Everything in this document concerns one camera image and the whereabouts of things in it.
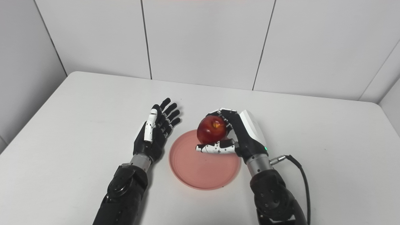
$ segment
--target black arm casing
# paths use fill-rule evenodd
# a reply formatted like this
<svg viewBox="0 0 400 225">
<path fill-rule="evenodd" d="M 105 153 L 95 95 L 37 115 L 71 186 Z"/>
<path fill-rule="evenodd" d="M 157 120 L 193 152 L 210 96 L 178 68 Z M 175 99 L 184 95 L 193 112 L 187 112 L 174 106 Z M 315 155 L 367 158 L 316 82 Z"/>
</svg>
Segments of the black arm casing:
<svg viewBox="0 0 400 225">
<path fill-rule="evenodd" d="M 147 174 L 134 165 L 119 166 L 93 225 L 131 225 L 148 185 Z"/>
<path fill-rule="evenodd" d="M 304 213 L 280 174 L 274 170 L 262 171 L 251 179 L 251 190 L 261 225 L 306 225 Z"/>
</svg>

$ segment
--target prosthetic hand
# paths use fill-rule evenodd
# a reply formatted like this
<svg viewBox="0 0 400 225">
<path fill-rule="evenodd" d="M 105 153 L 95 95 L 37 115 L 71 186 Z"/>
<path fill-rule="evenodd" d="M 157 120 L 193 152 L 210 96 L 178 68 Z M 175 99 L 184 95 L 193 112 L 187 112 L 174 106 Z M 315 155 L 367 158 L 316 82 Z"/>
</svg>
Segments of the prosthetic hand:
<svg viewBox="0 0 400 225">
<path fill-rule="evenodd" d="M 176 103 L 169 98 L 154 105 L 141 126 L 133 147 L 130 163 L 120 165 L 107 188 L 93 225 L 132 225 L 147 189 L 147 170 L 160 159 L 166 139 L 179 122 Z"/>
<path fill-rule="evenodd" d="M 217 154 L 235 152 L 239 157 L 243 158 L 252 176 L 250 187 L 254 193 L 254 202 L 260 225 L 306 225 L 306 219 L 297 200 L 286 189 L 282 177 L 272 167 L 272 165 L 285 158 L 292 161 L 293 157 L 290 155 L 280 156 L 270 161 L 261 129 L 258 123 L 255 122 L 253 115 L 246 110 L 237 113 L 234 110 L 220 108 L 208 115 L 221 117 L 227 124 L 228 132 L 233 130 L 238 141 L 228 139 L 216 143 L 197 145 L 196 150 Z"/>
</svg>

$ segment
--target white tile wall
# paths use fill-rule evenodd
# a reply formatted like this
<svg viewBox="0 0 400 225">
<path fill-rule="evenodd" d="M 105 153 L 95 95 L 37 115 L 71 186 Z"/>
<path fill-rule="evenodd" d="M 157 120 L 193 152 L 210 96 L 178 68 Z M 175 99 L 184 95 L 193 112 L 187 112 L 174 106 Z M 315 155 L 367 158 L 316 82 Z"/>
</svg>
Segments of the white tile wall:
<svg viewBox="0 0 400 225">
<path fill-rule="evenodd" d="M 278 0 L 254 89 L 358 100 L 400 39 L 399 12 L 398 0 Z"/>
<path fill-rule="evenodd" d="M 140 0 L 36 0 L 67 74 L 150 78 Z"/>
<path fill-rule="evenodd" d="M 7 144 L 4 142 L 4 140 L 0 137 L 0 154 L 3 152 L 3 150 L 7 147 Z"/>
<path fill-rule="evenodd" d="M 361 96 L 360 101 L 379 103 L 400 77 L 400 44 L 397 42 L 390 56 Z"/>
<path fill-rule="evenodd" d="M 66 78 L 34 1 L 0 1 L 0 136 L 10 143 Z"/>
<path fill-rule="evenodd" d="M 153 79 L 252 89 L 274 0 L 144 0 Z"/>
<path fill-rule="evenodd" d="M 400 80 L 396 82 L 379 105 L 400 136 Z"/>
</svg>

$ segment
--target red apple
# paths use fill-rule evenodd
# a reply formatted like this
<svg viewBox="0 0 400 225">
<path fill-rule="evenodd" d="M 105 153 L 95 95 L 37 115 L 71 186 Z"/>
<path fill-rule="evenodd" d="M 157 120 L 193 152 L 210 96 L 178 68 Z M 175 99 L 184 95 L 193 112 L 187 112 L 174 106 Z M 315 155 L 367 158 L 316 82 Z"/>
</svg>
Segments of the red apple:
<svg viewBox="0 0 400 225">
<path fill-rule="evenodd" d="M 226 123 L 218 116 L 206 116 L 197 128 L 197 139 L 202 144 L 220 141 L 226 135 Z"/>
</svg>

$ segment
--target cable connector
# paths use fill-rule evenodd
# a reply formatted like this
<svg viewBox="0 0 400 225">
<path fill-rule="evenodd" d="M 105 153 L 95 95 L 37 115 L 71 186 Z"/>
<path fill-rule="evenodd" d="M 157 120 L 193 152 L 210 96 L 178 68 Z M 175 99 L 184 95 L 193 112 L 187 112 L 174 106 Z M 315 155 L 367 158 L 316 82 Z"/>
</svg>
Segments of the cable connector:
<svg viewBox="0 0 400 225">
<path fill-rule="evenodd" d="M 271 165 L 275 165 L 275 164 L 278 164 L 278 163 L 282 162 L 285 159 L 286 159 L 286 155 L 281 155 L 281 156 L 278 156 L 276 158 L 271 159 L 270 160 L 270 164 Z"/>
</svg>

